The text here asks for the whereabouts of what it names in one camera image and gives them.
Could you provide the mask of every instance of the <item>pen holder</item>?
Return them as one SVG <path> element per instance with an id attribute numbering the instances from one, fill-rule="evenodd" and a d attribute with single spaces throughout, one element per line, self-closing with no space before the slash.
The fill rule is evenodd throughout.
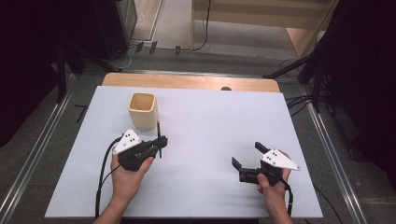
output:
<path id="1" fill-rule="evenodd" d="M 157 125 L 158 106 L 154 94 L 136 92 L 132 95 L 128 106 L 132 122 L 137 129 L 153 129 Z"/>

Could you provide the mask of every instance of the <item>metal floor strip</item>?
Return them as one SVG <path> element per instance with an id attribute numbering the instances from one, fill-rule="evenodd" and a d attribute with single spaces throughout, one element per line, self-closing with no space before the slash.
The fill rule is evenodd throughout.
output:
<path id="1" fill-rule="evenodd" d="M 67 106 L 75 80 L 75 75 L 71 74 L 67 81 L 69 89 L 65 97 L 54 107 L 51 115 L 49 116 L 49 120 L 41 131 L 41 134 L 38 136 L 37 141 L 35 142 L 35 145 L 29 154 L 29 157 L 21 168 L 11 188 L 8 190 L 8 193 L 0 208 L 0 224 L 7 224 L 11 219 L 18 202 L 46 149 L 47 143 L 50 140 L 65 107 Z"/>
<path id="2" fill-rule="evenodd" d="M 310 94 L 310 91 L 307 87 L 303 86 L 303 93 Z M 349 209 L 349 213 L 354 223 L 368 223 L 363 211 L 361 210 L 361 205 L 358 197 L 355 194 L 355 190 L 352 188 L 352 185 L 347 178 L 344 167 L 338 159 L 337 152 L 335 151 L 335 148 L 332 144 L 332 139 L 328 135 L 328 132 L 320 114 L 315 111 L 315 108 L 311 104 L 308 105 L 308 109 L 312 120 L 314 121 L 314 124 L 317 128 L 320 141 L 324 146 L 326 155 L 329 159 L 330 165 L 332 166 L 335 178 L 338 182 L 338 185 L 346 202 L 346 206 Z"/>

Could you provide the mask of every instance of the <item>white plastic bracket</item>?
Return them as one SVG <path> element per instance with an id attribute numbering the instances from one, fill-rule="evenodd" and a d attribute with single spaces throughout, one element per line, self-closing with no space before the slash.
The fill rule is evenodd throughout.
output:
<path id="1" fill-rule="evenodd" d="M 278 168 L 288 168 L 297 171 L 300 170 L 300 166 L 277 149 L 269 149 L 268 152 L 262 154 L 262 161 Z"/>
<path id="2" fill-rule="evenodd" d="M 119 143 L 116 145 L 116 147 L 113 149 L 113 154 L 119 154 L 125 150 L 128 150 L 131 147 L 134 147 L 138 144 L 140 144 L 142 140 L 137 136 L 137 134 L 134 132 L 132 129 L 128 129 L 124 136 L 121 138 Z"/>

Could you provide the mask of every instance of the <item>gray carpet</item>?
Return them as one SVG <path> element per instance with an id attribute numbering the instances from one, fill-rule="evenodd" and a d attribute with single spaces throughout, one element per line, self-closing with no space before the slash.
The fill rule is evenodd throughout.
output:
<path id="1" fill-rule="evenodd" d="M 131 53 L 132 63 L 123 72 L 135 70 L 178 71 L 195 73 L 230 74 L 236 77 L 261 77 L 278 70 L 281 61 L 263 58 L 225 56 L 204 53 L 182 53 L 175 55 L 169 50 L 157 50 L 149 54 L 147 49 Z M 117 60 L 119 66 L 128 63 L 128 57 Z M 82 109 L 75 105 L 88 105 L 96 86 L 101 85 L 107 71 L 96 64 L 86 62 L 83 75 L 77 75 L 72 94 L 63 115 L 42 155 L 40 163 L 23 193 L 8 223 L 92 223 L 92 218 L 49 219 L 44 218 L 47 206 L 64 163 L 78 134 L 81 122 L 77 122 Z M 302 95 L 301 85 L 297 83 L 297 71 L 277 79 L 285 98 Z M 32 116 L 26 120 L 12 141 L 0 150 L 0 197 L 4 199 L 7 189 L 12 185 L 22 168 L 35 140 L 44 127 L 52 108 L 55 106 L 57 90 L 55 89 L 40 105 Z M 347 143 L 339 131 L 336 121 L 321 103 L 321 114 L 332 137 L 337 154 L 342 161 L 348 177 L 353 184 L 364 214 L 369 223 L 395 223 L 396 198 L 384 173 L 370 162 L 356 162 L 350 159 Z M 318 191 L 318 200 L 324 218 L 295 219 L 295 223 L 353 223 L 341 190 L 334 177 L 334 172 L 323 150 L 316 127 L 305 107 L 292 119 L 302 146 L 306 163 L 314 185 Z M 269 219 L 260 223 L 271 223 Z"/>

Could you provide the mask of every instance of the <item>beige square container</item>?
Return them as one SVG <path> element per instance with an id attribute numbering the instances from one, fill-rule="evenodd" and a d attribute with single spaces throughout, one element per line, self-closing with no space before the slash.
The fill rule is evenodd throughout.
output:
<path id="1" fill-rule="evenodd" d="M 132 122 L 137 129 L 153 129 L 157 126 L 158 107 L 154 94 L 136 92 L 128 106 Z"/>

